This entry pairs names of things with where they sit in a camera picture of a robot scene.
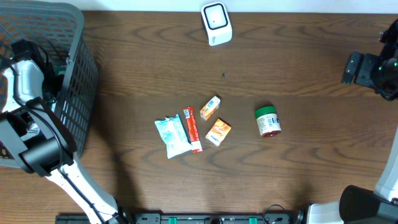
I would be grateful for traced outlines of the green white 3M package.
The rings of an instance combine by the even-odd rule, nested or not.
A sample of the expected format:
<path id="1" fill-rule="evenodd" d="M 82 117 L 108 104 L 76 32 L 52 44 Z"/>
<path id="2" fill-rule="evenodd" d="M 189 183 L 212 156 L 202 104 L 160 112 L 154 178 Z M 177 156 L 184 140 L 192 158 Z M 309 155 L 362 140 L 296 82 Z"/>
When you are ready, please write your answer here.
<path id="1" fill-rule="evenodd" d="M 66 74 L 67 65 L 54 65 L 55 76 L 64 76 Z"/>

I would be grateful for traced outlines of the red snack stick packet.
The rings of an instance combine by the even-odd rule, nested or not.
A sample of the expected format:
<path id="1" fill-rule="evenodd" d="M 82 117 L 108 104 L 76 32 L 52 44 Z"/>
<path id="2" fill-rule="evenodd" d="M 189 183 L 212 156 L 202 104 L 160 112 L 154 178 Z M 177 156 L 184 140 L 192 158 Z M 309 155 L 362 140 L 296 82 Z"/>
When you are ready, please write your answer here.
<path id="1" fill-rule="evenodd" d="M 188 126 L 188 133 L 190 137 L 190 143 L 192 145 L 192 151 L 193 153 L 202 152 L 203 148 L 200 141 L 200 135 L 197 128 L 194 109 L 192 106 L 189 106 L 184 108 L 183 112 Z"/>

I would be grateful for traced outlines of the white teal wipes packet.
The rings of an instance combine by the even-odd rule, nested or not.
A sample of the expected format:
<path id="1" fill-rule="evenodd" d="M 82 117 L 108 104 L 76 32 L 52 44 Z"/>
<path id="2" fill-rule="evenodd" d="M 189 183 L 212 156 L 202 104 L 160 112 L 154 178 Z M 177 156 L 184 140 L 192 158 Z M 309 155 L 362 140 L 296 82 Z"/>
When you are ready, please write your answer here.
<path id="1" fill-rule="evenodd" d="M 154 123 L 166 145 L 168 159 L 192 150 L 193 146 L 188 141 L 178 114 L 174 117 L 166 117 L 164 120 L 156 120 Z"/>

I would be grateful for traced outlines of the green lid cream jar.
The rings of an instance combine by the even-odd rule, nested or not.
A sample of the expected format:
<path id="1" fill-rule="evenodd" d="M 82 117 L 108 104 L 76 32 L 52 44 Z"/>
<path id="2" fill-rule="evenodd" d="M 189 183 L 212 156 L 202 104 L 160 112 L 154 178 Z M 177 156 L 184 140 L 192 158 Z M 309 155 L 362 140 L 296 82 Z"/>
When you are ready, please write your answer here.
<path id="1" fill-rule="evenodd" d="M 259 134 L 264 137 L 273 137 L 281 133 L 281 126 L 274 106 L 265 106 L 255 111 Z"/>

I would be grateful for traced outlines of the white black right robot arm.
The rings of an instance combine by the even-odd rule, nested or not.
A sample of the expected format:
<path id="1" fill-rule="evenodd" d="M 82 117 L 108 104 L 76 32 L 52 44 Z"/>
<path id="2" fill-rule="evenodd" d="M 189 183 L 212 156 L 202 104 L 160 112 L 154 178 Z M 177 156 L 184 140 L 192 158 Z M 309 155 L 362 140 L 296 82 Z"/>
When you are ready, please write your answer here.
<path id="1" fill-rule="evenodd" d="M 353 52 L 341 83 L 374 90 L 386 101 L 397 99 L 397 21 L 380 32 L 379 55 Z M 397 223 L 397 136 L 374 190 L 347 186 L 338 201 L 315 203 L 300 210 L 293 223 Z"/>

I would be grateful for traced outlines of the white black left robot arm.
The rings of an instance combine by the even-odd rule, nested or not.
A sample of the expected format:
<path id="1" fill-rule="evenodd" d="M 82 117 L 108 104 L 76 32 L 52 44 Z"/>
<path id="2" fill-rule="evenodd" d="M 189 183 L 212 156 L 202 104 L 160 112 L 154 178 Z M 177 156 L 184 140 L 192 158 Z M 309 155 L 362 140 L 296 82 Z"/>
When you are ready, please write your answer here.
<path id="1" fill-rule="evenodd" d="M 57 75 L 48 52 L 21 39 L 4 59 L 7 90 L 1 108 L 1 143 L 21 169 L 61 187 L 91 223 L 129 223 L 116 199 L 84 169 L 77 154 L 76 129 L 70 116 L 58 118 L 48 105 L 61 101 L 66 75 Z"/>

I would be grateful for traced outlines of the orange small box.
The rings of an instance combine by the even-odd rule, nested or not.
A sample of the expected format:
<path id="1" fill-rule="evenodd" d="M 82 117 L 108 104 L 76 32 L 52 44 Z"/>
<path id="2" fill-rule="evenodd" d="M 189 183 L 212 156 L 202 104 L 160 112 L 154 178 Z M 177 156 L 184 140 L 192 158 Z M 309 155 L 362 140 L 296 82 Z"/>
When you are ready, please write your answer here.
<path id="1" fill-rule="evenodd" d="M 200 116 L 207 121 L 220 107 L 221 99 L 218 96 L 212 97 L 200 110 Z"/>
<path id="2" fill-rule="evenodd" d="M 208 131 L 205 138 L 218 147 L 230 131 L 231 126 L 222 119 L 218 119 Z"/>

